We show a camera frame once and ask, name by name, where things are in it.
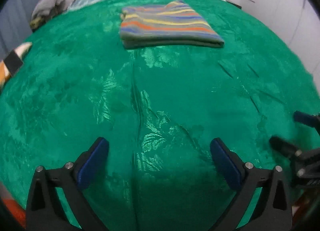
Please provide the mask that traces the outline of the striped knitted sweater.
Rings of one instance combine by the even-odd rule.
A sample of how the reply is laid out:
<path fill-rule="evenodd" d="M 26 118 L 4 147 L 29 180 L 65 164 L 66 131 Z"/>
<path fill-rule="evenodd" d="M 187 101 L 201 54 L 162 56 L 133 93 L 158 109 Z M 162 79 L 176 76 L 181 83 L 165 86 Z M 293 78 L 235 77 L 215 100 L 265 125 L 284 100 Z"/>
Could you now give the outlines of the striped knitted sweater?
<path fill-rule="evenodd" d="M 127 49 L 162 45 L 222 48 L 225 41 L 183 0 L 122 8 L 120 38 Z"/>

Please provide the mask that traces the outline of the grey clothes pile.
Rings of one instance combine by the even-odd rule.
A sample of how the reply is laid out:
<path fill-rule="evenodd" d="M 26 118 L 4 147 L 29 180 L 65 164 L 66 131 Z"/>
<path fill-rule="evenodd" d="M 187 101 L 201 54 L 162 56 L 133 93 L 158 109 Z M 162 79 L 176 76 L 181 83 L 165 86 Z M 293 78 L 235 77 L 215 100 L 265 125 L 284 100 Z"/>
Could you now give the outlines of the grey clothes pile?
<path fill-rule="evenodd" d="M 65 10 L 66 0 L 40 0 L 31 14 L 29 23 L 32 32 Z"/>

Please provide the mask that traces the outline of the orange red rug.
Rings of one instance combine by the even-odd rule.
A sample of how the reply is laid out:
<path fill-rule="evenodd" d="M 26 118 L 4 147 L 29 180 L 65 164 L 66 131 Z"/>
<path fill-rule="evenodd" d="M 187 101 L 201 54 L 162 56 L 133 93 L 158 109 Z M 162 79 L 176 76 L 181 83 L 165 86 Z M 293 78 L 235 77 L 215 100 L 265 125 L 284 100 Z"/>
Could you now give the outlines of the orange red rug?
<path fill-rule="evenodd" d="M 3 183 L 1 183 L 1 199 L 13 215 L 14 219 L 25 229 L 26 228 L 26 214 L 25 210 L 20 204 L 12 197 L 11 193 L 7 190 Z"/>

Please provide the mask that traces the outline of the green floral bedspread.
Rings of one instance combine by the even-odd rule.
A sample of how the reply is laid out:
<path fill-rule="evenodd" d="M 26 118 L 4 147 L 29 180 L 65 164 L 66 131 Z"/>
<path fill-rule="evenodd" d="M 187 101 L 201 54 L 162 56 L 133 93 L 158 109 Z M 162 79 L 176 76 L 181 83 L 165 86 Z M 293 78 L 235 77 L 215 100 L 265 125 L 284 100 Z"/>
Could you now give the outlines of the green floral bedspread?
<path fill-rule="evenodd" d="M 312 76 L 267 26 L 221 0 L 183 0 L 224 39 L 126 50 L 126 6 L 105 0 L 49 21 L 29 36 L 24 65 L 1 92 L 1 181 L 22 205 L 37 166 L 62 167 L 98 137 L 107 162 L 84 195 L 110 230 L 207 230 L 234 196 L 215 170 L 219 137 L 256 167 L 287 159 L 272 135 L 302 149 L 317 132 L 294 111 L 319 112 Z"/>

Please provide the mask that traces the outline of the white wardrobe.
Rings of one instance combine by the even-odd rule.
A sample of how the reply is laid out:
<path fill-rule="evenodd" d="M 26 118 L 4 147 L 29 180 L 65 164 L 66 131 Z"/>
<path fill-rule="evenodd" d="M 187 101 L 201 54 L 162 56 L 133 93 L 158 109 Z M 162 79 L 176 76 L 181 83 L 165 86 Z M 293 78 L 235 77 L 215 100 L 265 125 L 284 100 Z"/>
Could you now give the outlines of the white wardrobe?
<path fill-rule="evenodd" d="M 241 0 L 241 5 L 269 27 L 308 72 L 319 72 L 319 18 L 308 0 Z"/>

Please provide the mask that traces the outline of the orange white patterned pillow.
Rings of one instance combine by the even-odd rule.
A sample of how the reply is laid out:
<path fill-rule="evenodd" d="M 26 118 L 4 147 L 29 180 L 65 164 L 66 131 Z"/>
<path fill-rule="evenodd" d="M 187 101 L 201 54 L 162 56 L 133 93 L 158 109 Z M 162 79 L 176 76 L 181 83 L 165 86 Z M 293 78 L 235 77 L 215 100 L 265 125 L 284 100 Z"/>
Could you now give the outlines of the orange white patterned pillow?
<path fill-rule="evenodd" d="M 24 64 L 23 58 L 32 47 L 32 42 L 26 42 L 13 49 L 5 59 L 1 61 L 1 88 L 15 76 Z"/>

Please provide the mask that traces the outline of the black smartphone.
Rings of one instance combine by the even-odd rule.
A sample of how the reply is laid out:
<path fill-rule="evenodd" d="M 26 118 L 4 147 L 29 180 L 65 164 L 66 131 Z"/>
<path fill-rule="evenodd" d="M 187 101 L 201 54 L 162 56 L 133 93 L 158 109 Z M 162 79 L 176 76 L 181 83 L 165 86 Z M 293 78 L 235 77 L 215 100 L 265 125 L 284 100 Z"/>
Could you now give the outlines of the black smartphone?
<path fill-rule="evenodd" d="M 10 76 L 14 76 L 23 65 L 23 61 L 14 50 L 7 55 L 3 62 L 8 69 Z"/>

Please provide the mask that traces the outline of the blue curtain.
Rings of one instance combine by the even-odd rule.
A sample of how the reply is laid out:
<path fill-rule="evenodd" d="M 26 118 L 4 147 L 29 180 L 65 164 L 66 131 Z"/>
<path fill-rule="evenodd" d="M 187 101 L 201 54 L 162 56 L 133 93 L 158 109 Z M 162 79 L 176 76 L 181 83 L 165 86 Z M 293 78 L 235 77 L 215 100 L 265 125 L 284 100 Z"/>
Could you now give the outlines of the blue curtain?
<path fill-rule="evenodd" d="M 1 58 L 32 34 L 31 15 L 40 0 L 7 0 L 1 5 Z"/>

